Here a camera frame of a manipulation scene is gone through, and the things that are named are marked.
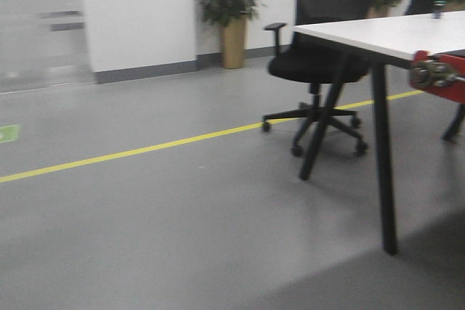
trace table top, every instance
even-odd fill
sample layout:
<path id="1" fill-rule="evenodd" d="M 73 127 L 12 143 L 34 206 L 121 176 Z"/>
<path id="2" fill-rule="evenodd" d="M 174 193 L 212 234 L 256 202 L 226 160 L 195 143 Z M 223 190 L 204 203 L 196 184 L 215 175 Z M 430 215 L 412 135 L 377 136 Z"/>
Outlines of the table top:
<path id="1" fill-rule="evenodd" d="M 465 11 L 383 17 L 364 20 L 297 25 L 293 30 L 402 60 L 418 50 L 430 54 L 465 49 Z"/>

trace gold planter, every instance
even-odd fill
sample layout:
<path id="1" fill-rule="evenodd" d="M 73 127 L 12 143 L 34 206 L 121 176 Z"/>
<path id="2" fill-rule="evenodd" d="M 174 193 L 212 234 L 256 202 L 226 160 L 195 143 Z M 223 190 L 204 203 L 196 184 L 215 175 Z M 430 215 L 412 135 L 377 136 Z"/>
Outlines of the gold planter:
<path id="1" fill-rule="evenodd" d="M 221 51 L 223 67 L 237 69 L 244 66 L 247 16 L 233 18 L 226 27 L 221 27 Z"/>

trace bottle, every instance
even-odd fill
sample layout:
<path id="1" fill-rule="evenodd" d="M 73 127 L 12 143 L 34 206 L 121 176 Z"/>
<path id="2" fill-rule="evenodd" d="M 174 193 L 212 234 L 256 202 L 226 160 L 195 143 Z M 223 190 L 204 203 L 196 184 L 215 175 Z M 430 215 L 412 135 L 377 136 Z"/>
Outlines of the bottle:
<path id="1" fill-rule="evenodd" d="M 433 18 L 441 18 L 442 17 L 442 9 L 445 6 L 445 1 L 443 0 L 436 0 L 433 6 Z"/>

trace chair armrest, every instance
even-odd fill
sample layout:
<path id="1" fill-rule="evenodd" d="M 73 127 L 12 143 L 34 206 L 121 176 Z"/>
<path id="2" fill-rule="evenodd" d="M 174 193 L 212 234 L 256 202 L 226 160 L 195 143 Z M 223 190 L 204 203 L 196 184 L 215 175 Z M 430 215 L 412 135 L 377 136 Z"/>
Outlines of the chair armrest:
<path id="1" fill-rule="evenodd" d="M 280 35 L 279 35 L 279 31 L 282 27 L 284 27 L 286 25 L 286 23 L 283 23 L 283 22 L 276 22 L 276 23 L 272 23 L 270 25 L 267 25 L 265 28 L 265 30 L 272 30 L 273 32 L 275 32 L 275 56 L 278 56 L 280 54 Z"/>
<path id="2" fill-rule="evenodd" d="M 272 23 L 271 25 L 267 25 L 265 28 L 265 30 L 280 30 L 282 27 L 284 27 L 285 25 L 287 25 L 287 23 L 283 23 L 283 22 L 276 22 L 276 23 Z"/>

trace gray baseboard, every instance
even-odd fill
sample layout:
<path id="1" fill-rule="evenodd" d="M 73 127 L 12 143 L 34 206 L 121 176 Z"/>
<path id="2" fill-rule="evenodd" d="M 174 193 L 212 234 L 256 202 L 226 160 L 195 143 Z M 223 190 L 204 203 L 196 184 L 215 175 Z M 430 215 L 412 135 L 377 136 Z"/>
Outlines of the gray baseboard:
<path id="1" fill-rule="evenodd" d="M 154 76 L 170 76 L 173 74 L 195 72 L 197 70 L 196 61 L 177 62 L 168 65 L 151 65 L 148 67 L 127 68 L 119 70 L 106 70 L 96 72 L 97 83 L 115 83 L 118 81 L 128 81 Z"/>
<path id="2" fill-rule="evenodd" d="M 287 47 L 288 45 L 284 45 L 282 46 L 282 49 L 286 49 Z M 246 50 L 247 59 L 273 55 L 274 47 L 272 46 Z M 170 76 L 174 74 L 195 72 L 208 67 L 221 66 L 221 61 L 220 53 L 199 54 L 196 61 L 96 72 L 95 79 L 97 83 L 115 83 L 118 81 L 152 78 L 155 76 Z"/>
<path id="3" fill-rule="evenodd" d="M 286 50 L 289 45 L 282 45 L 281 50 Z M 246 59 L 269 57 L 275 54 L 275 47 L 260 47 L 258 49 L 246 50 Z M 208 67 L 220 66 L 222 64 L 221 53 L 217 52 L 214 54 L 199 54 L 197 56 L 198 69 L 204 69 Z"/>

